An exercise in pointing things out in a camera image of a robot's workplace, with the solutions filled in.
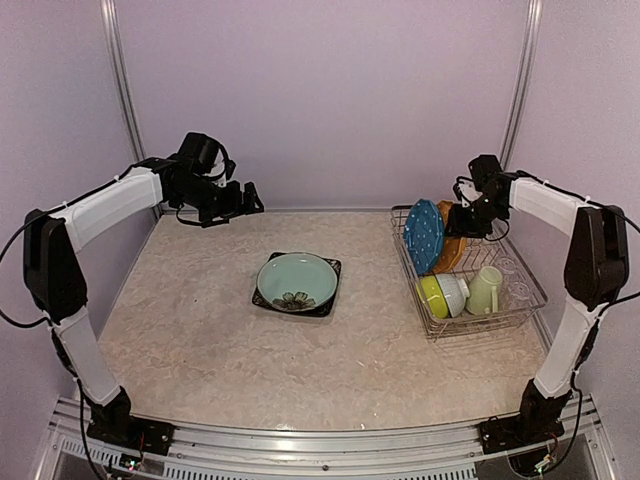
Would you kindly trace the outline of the clear glass far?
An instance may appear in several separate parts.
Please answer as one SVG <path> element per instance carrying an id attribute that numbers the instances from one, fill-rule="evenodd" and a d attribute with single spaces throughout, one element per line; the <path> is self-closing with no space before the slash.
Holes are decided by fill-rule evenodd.
<path id="1" fill-rule="evenodd" d="M 505 277 L 517 278 L 520 275 L 519 263 L 510 255 L 497 256 L 493 266 Z"/>

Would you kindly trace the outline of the vertical aluminium post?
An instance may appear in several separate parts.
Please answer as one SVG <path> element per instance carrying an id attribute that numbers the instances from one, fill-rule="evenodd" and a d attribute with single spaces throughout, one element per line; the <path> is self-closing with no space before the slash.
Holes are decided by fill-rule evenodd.
<path id="1" fill-rule="evenodd" d="M 543 1 L 530 0 L 527 3 L 527 7 L 524 37 L 518 63 L 516 83 L 499 156 L 501 166 L 505 170 L 507 170 L 512 163 L 519 129 L 524 115 L 539 41 Z"/>
<path id="2" fill-rule="evenodd" d="M 145 151 L 128 82 L 116 2 L 114 0 L 100 0 L 99 3 L 111 69 L 114 75 L 127 135 L 133 155 L 137 161 L 140 161 L 144 159 Z"/>

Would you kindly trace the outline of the right vertical aluminium post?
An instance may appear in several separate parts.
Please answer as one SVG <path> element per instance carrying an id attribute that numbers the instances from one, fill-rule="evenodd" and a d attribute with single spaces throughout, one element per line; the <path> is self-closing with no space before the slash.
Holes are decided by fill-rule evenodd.
<path id="1" fill-rule="evenodd" d="M 501 166 L 505 170 L 507 170 L 512 163 L 519 129 L 524 115 L 539 41 L 543 1 L 530 0 L 527 3 L 527 7 L 524 37 L 518 63 L 516 83 L 499 156 Z"/>

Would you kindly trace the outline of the blue polka dot plate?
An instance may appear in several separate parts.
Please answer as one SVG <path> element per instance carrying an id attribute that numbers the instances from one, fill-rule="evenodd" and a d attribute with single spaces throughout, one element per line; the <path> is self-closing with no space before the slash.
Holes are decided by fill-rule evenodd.
<path id="1" fill-rule="evenodd" d="M 403 228 L 403 240 L 416 273 L 428 274 L 444 247 L 444 221 L 435 203 L 420 199 L 411 207 Z"/>

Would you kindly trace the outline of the left vertical aluminium post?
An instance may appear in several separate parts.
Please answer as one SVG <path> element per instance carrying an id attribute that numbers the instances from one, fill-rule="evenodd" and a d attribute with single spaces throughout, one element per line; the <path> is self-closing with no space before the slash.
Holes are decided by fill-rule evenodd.
<path id="1" fill-rule="evenodd" d="M 127 135 L 133 155 L 137 161 L 140 161 L 144 159 L 145 151 L 128 82 L 116 2 L 114 0 L 100 0 L 99 3 L 111 69 L 114 75 Z"/>

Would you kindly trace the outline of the yellow-green bowl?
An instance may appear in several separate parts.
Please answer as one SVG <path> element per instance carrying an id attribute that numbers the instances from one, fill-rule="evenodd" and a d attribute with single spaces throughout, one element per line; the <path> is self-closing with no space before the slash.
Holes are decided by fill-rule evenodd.
<path id="1" fill-rule="evenodd" d="M 416 290 L 421 302 L 429 307 L 434 317 L 437 319 L 448 317 L 448 306 L 440 284 L 434 275 L 422 277 L 416 286 Z"/>

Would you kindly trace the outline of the pale green mug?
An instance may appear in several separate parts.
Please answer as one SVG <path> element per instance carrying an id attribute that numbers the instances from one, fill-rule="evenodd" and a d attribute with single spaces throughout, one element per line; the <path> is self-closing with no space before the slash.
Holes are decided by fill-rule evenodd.
<path id="1" fill-rule="evenodd" d="M 470 296 L 466 301 L 466 310 L 472 315 L 497 313 L 502 284 L 503 275 L 496 267 L 482 267 L 469 284 Z"/>

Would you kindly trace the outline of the aluminium front frame rail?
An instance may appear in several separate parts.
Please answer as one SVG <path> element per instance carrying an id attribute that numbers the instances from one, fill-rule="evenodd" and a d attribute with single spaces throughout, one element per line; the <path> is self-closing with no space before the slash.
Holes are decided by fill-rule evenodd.
<path id="1" fill-rule="evenodd" d="M 514 479 L 517 458 L 554 454 L 546 479 L 617 479 L 613 453 L 591 397 L 570 401 L 559 439 L 484 453 L 475 420 L 422 427 L 286 431 L 176 422 L 165 454 L 81 440 L 87 414 L 60 398 L 28 476 L 31 479 Z"/>

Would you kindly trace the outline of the clear glass near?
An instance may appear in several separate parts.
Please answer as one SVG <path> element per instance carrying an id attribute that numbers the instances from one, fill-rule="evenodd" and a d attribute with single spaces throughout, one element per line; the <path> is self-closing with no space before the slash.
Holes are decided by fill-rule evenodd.
<path id="1" fill-rule="evenodd" d="M 502 310 L 516 310 L 525 308 L 531 299 L 530 287 L 520 280 L 508 277 L 504 280 L 499 294 L 500 308 Z"/>

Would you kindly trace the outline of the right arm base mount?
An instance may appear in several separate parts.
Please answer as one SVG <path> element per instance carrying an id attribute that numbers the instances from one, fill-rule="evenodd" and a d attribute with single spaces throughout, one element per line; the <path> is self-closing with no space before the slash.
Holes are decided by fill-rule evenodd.
<path id="1" fill-rule="evenodd" d="M 552 421 L 541 430 L 526 430 L 518 415 L 490 417 L 477 426 L 485 455 L 518 449 L 561 437 L 565 433 L 560 421 Z"/>

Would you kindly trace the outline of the clear glass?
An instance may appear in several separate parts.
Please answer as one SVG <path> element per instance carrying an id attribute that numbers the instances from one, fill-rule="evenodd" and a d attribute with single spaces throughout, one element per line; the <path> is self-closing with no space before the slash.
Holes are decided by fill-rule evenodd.
<path id="1" fill-rule="evenodd" d="M 499 294 L 500 308 L 502 310 L 516 310 L 525 308 L 531 299 L 530 287 L 520 280 L 508 277 L 504 280 Z"/>
<path id="2" fill-rule="evenodd" d="M 505 277 L 517 278 L 520 275 L 519 263 L 510 255 L 497 256 L 493 266 Z"/>

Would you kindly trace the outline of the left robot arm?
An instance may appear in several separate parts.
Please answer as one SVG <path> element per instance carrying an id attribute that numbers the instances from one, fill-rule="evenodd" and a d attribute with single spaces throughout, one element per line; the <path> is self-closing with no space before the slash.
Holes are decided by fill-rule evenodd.
<path id="1" fill-rule="evenodd" d="M 34 209 L 16 231 L 23 240 L 25 286 L 44 314 L 61 363 L 90 406 L 91 437 L 137 447 L 146 433 L 98 346 L 78 253 L 122 221 L 162 203 L 175 210 L 195 208 L 192 224 L 203 229 L 263 212 L 255 185 L 233 180 L 235 168 L 219 141 L 190 132 L 171 156 L 144 159 L 74 200 Z"/>

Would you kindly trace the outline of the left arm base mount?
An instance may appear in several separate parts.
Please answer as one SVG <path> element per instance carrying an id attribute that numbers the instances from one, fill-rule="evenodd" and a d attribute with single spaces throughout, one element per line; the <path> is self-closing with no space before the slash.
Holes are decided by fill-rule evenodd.
<path id="1" fill-rule="evenodd" d="M 112 425 L 91 423 L 87 435 L 107 444 L 142 453 L 167 456 L 176 427 L 168 422 L 131 417 L 123 433 L 117 433 Z"/>

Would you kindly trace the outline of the orange polka dot plate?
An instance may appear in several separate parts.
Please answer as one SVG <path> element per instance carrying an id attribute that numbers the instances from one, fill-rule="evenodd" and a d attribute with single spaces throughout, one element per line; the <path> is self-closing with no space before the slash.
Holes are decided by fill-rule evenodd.
<path id="1" fill-rule="evenodd" d="M 447 226 L 449 211 L 452 206 L 453 203 L 447 200 L 441 200 L 437 204 L 439 212 L 442 215 L 444 226 Z M 445 236 L 442 252 L 436 265 L 433 267 L 432 272 L 434 274 L 441 274 L 452 271 L 460 262 L 466 247 L 466 237 Z"/>

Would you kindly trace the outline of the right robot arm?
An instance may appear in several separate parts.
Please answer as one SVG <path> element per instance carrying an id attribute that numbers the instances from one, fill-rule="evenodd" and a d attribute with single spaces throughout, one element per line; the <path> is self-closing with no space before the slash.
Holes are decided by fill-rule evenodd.
<path id="1" fill-rule="evenodd" d="M 486 420 L 478 430 L 485 453 L 531 445 L 563 435 L 562 410 L 577 388 L 608 310 L 623 302 L 629 278 L 627 219 L 615 205 L 602 205 L 525 171 L 506 172 L 494 155 L 471 160 L 470 175 L 454 188 L 445 232 L 484 238 L 492 223 L 512 211 L 529 214 L 565 234 L 569 249 L 563 281 L 566 302 L 543 365 L 523 392 L 517 414 Z"/>

